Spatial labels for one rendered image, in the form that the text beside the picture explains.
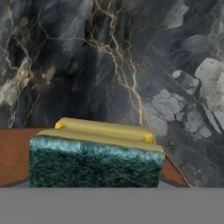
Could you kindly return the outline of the yellow and green sponge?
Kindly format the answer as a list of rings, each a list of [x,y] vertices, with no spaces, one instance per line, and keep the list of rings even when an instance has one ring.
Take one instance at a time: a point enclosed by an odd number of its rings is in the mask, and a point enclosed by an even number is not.
[[[29,145],[30,187],[157,187],[164,149],[151,129],[59,119]]]

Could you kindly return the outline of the brown wooden cutting board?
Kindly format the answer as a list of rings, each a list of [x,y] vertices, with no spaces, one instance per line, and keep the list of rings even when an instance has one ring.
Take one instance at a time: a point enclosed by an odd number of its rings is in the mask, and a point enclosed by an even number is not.
[[[0,129],[0,187],[27,180],[29,142],[41,130],[45,129]],[[188,187],[168,157],[164,161],[161,180],[171,186]]]

